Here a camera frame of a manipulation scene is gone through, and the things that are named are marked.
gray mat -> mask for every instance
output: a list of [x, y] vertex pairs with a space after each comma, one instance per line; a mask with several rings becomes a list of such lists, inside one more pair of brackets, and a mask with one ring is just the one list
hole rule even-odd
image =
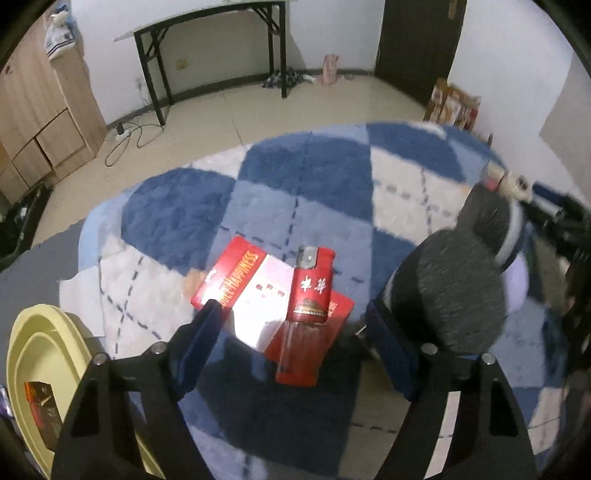
[[38, 303], [59, 305], [59, 281], [78, 273], [78, 239], [84, 221], [23, 253], [0, 273], [0, 382], [6, 383], [6, 352], [18, 314]]

dark brown door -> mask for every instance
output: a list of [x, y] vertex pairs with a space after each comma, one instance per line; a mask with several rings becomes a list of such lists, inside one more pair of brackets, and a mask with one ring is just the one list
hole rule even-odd
[[375, 76], [426, 105], [447, 78], [466, 0], [386, 0]]

pink bag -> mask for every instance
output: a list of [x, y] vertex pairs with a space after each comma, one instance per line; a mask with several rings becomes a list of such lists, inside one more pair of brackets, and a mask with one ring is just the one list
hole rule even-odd
[[338, 61], [339, 55], [330, 54], [324, 56], [324, 62], [322, 65], [322, 78], [320, 79], [320, 83], [322, 85], [331, 85], [336, 83], [336, 64]]

black table leg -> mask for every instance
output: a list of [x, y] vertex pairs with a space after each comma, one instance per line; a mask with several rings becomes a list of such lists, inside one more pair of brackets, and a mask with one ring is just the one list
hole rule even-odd
[[279, 36], [281, 50], [281, 98], [287, 98], [287, 65], [285, 60], [285, 2], [279, 3]]
[[[272, 5], [267, 7], [267, 16], [273, 18]], [[273, 72], [275, 72], [275, 58], [273, 55], [273, 26], [270, 22], [267, 24], [267, 39], [269, 41], [269, 73], [273, 75]]]
[[168, 97], [168, 104], [172, 105], [174, 103], [173, 94], [170, 93], [168, 77], [166, 76], [166, 72], [164, 71], [164, 63], [162, 62], [162, 55], [160, 54], [160, 42], [158, 41], [158, 35], [155, 31], [152, 31], [152, 41], [154, 42], [154, 53], [156, 54], [156, 59], [158, 60], [158, 68], [160, 69], [160, 75], [162, 75], [162, 83], [164, 84], [166, 96]]
[[156, 117], [158, 117], [158, 122], [163, 127], [166, 124], [166, 122], [164, 121], [164, 117], [162, 115], [162, 109], [160, 108], [160, 103], [158, 101], [158, 96], [156, 95], [156, 90], [154, 90], [154, 84], [152, 82], [152, 76], [150, 75], [150, 69], [148, 68], [148, 59], [146, 57], [146, 52], [144, 50], [144, 43], [142, 42], [141, 34], [135, 33], [134, 38], [135, 46], [138, 48], [139, 62], [141, 63], [142, 70], [144, 72], [144, 78], [146, 80], [146, 87], [148, 87], [148, 93], [150, 94], [150, 99], [152, 100], [152, 105], [154, 106]]

white connector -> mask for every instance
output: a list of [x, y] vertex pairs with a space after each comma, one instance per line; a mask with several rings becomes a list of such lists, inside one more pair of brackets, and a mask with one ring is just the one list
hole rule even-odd
[[129, 135], [130, 135], [129, 128], [126, 128], [125, 131], [121, 135], [117, 134], [115, 136], [115, 141], [117, 143], [119, 143], [120, 141], [125, 140]]

